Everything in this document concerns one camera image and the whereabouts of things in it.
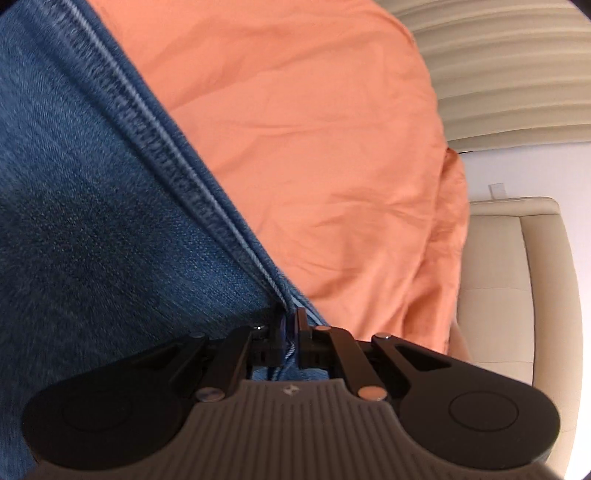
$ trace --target white wall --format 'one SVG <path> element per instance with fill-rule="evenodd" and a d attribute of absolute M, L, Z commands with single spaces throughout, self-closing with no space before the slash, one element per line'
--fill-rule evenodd
<path fill-rule="evenodd" d="M 462 155 L 470 200 L 488 200 L 504 183 L 508 197 L 548 196 L 560 204 L 573 250 L 583 310 L 583 392 L 567 480 L 591 471 L 591 143 L 507 148 Z"/>

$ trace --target denim seam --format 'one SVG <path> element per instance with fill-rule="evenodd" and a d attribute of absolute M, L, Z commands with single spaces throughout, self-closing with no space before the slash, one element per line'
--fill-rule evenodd
<path fill-rule="evenodd" d="M 195 212 L 197 209 L 196 204 L 199 200 L 205 200 L 213 210 L 213 212 L 210 212 L 209 216 L 218 216 L 222 220 L 223 227 L 231 231 L 235 240 L 243 251 L 246 252 L 250 262 L 252 262 L 258 269 L 258 272 L 263 275 L 264 280 L 267 282 L 267 286 L 270 286 L 273 292 L 282 301 L 283 305 L 287 306 L 288 299 L 284 297 L 281 289 L 265 269 L 256 253 L 251 249 L 247 240 L 229 219 L 223 207 L 219 204 L 212 192 L 206 187 L 206 185 L 204 185 L 191 165 L 185 160 L 174 140 L 160 124 L 156 116 L 150 110 L 150 107 L 148 107 L 148 105 L 142 100 L 141 95 L 135 90 L 125 73 L 118 66 L 117 61 L 112 57 L 78 7 L 70 0 L 56 0 L 53 6 L 49 8 L 47 7 L 46 2 L 38 2 L 38 4 L 40 8 L 45 10 L 49 17 L 52 17 L 56 26 L 59 27 L 62 34 L 68 40 L 69 46 L 74 51 L 76 51 L 76 47 L 80 47 L 80 43 L 70 41 L 68 36 L 75 35 L 77 32 L 73 31 L 71 28 L 65 28 L 65 26 L 77 27 L 78 31 L 85 34 L 91 45 L 94 46 L 95 52 L 101 57 L 101 63 L 103 65 L 106 63 L 107 67 L 107 72 L 94 72 L 96 73 L 95 80 L 103 89 L 103 92 L 114 100 L 116 108 L 120 110 L 120 113 L 122 114 L 121 117 L 124 119 L 126 127 L 132 129 L 132 133 L 136 138 L 142 140 L 147 146 L 147 150 L 152 153 L 157 153 L 157 150 L 164 146 L 171 154 L 164 155 L 164 158 L 156 158 L 153 160 L 159 162 L 156 167 L 159 167 L 159 171 L 166 177 L 168 182 L 174 188 L 175 193 L 182 198 L 192 212 Z M 111 77 L 105 78 L 105 75 L 108 74 L 111 74 Z M 134 126 L 134 121 L 137 122 L 138 119 L 140 124 Z M 232 251 L 231 254 L 235 258 L 235 251 Z M 242 262 L 236 258 L 235 260 L 245 268 Z"/>

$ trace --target stitching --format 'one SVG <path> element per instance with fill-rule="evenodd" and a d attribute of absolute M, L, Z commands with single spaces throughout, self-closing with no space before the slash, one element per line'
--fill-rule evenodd
<path fill-rule="evenodd" d="M 243 252 L 246 252 L 248 259 L 254 264 L 254 266 L 256 266 L 258 272 L 262 274 L 267 281 L 267 284 L 263 285 L 263 287 L 266 289 L 267 286 L 270 286 L 283 305 L 287 306 L 287 299 L 282 294 L 276 282 L 271 278 L 269 272 L 265 269 L 256 253 L 250 248 L 246 239 L 229 219 L 223 207 L 219 204 L 211 191 L 184 159 L 173 139 L 158 122 L 149 107 L 143 102 L 139 93 L 127 79 L 116 60 L 112 57 L 110 52 L 108 52 L 106 46 L 93 31 L 92 26 L 84 18 L 77 6 L 75 6 L 71 0 L 56 0 L 54 8 L 43 2 L 39 2 L 39 8 L 45 10 L 46 15 L 54 20 L 56 26 L 61 29 L 62 34 L 68 40 L 73 35 L 80 33 L 88 38 L 90 43 L 95 47 L 91 53 L 98 54 L 100 60 L 102 60 L 98 63 L 106 63 L 106 66 L 108 67 L 108 73 L 106 74 L 108 76 L 105 75 L 105 72 L 99 72 L 98 67 L 95 67 L 95 69 L 90 71 L 89 74 L 94 75 L 99 87 L 112 98 L 115 103 L 115 108 L 120 112 L 127 127 L 133 129 L 134 135 L 136 135 L 146 146 L 146 149 L 153 154 L 157 154 L 158 150 L 164 150 L 164 153 L 168 153 L 168 155 L 165 155 L 164 159 L 160 158 L 163 156 L 161 153 L 160 155 L 157 155 L 157 158 L 153 158 L 152 160 L 159 164 L 158 166 L 167 176 L 167 180 L 176 189 L 176 193 L 182 193 L 184 195 L 183 200 L 193 209 L 195 209 L 196 204 L 205 200 L 207 205 L 213 209 L 212 213 L 217 215 L 223 221 L 224 227 L 230 230 L 234 239 L 242 247 Z M 77 53 L 79 57 L 82 57 L 81 44 L 71 41 L 69 43 L 74 52 Z M 131 127 L 131 124 L 134 121 L 137 122 L 138 118 L 141 121 L 141 125 Z M 210 220 L 209 225 L 211 225 L 212 219 L 215 220 L 215 217 L 207 218 L 207 215 L 205 217 L 206 220 Z M 233 251 L 232 253 L 233 255 L 238 254 L 236 251 Z"/>

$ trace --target wall outlet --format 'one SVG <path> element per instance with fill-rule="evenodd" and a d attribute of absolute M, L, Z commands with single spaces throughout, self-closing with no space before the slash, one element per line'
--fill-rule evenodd
<path fill-rule="evenodd" d="M 491 191 L 491 198 L 493 200 L 507 198 L 507 192 L 505 191 L 504 183 L 493 183 L 492 185 L 489 185 L 488 188 Z"/>

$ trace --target logo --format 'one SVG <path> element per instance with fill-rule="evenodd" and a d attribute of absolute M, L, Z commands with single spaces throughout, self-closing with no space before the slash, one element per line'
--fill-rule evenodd
<path fill-rule="evenodd" d="M 290 397 L 297 395 L 299 392 L 300 392 L 300 389 L 298 387 L 296 387 L 295 385 L 289 385 L 283 389 L 283 393 L 285 395 L 289 395 Z"/>

